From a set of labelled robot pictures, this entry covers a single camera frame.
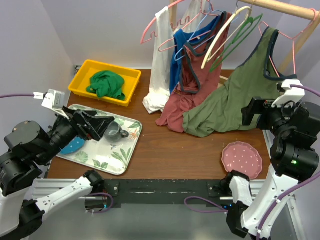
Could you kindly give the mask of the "olive green tank top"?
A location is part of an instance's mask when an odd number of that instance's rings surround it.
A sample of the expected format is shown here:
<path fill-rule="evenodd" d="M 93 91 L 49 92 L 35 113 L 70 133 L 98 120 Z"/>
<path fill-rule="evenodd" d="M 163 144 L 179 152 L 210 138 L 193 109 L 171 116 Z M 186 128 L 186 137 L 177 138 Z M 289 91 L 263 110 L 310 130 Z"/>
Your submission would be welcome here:
<path fill-rule="evenodd" d="M 183 114 L 185 133 L 207 137 L 213 132 L 248 131 L 256 128 L 255 115 L 249 126 L 242 124 L 242 108 L 253 97 L 275 100 L 280 96 L 277 85 L 297 79 L 296 74 L 283 75 L 272 66 L 279 31 L 267 27 L 249 57 L 239 65 L 225 84 L 214 90 L 199 106 Z"/>

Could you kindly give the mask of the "bright green tank top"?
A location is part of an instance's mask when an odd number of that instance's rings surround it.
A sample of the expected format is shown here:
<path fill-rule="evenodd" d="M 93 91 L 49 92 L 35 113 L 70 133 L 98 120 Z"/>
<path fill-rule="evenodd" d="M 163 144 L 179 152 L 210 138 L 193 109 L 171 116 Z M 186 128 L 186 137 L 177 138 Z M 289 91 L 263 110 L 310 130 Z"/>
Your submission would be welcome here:
<path fill-rule="evenodd" d="M 90 78 L 90 85 L 86 91 L 96 94 L 98 98 L 109 97 L 123 101 L 126 97 L 122 90 L 124 83 L 124 78 L 119 74 L 103 70 Z"/>

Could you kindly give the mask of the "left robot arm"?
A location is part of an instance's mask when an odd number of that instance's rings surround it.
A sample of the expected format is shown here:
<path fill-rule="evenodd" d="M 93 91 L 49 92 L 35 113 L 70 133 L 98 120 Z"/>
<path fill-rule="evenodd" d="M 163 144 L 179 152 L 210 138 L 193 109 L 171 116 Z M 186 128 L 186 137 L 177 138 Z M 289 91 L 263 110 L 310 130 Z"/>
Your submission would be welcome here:
<path fill-rule="evenodd" d="M 62 108 L 50 131 L 35 121 L 21 122 L 4 139 L 9 150 L 0 157 L 0 238 L 22 240 L 37 231 L 52 213 L 88 195 L 99 196 L 105 186 L 95 170 L 70 185 L 37 200 L 25 195 L 46 166 L 76 137 L 99 141 L 114 121 L 96 111 Z"/>

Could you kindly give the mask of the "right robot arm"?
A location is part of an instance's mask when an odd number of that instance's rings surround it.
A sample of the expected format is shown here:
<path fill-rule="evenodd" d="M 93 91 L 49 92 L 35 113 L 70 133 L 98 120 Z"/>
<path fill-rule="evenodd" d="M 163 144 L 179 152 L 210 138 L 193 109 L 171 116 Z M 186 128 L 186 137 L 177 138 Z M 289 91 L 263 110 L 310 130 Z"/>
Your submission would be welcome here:
<path fill-rule="evenodd" d="M 257 127 L 274 135 L 270 166 L 259 193 L 252 199 L 249 175 L 232 170 L 220 188 L 233 203 L 226 222 L 230 231 L 253 240 L 268 240 L 277 217 L 292 194 L 314 181 L 320 157 L 312 148 L 320 132 L 320 107 L 312 102 L 289 100 L 272 106 L 273 99 L 253 97 L 242 108 L 242 124 L 248 126 L 259 115 Z"/>

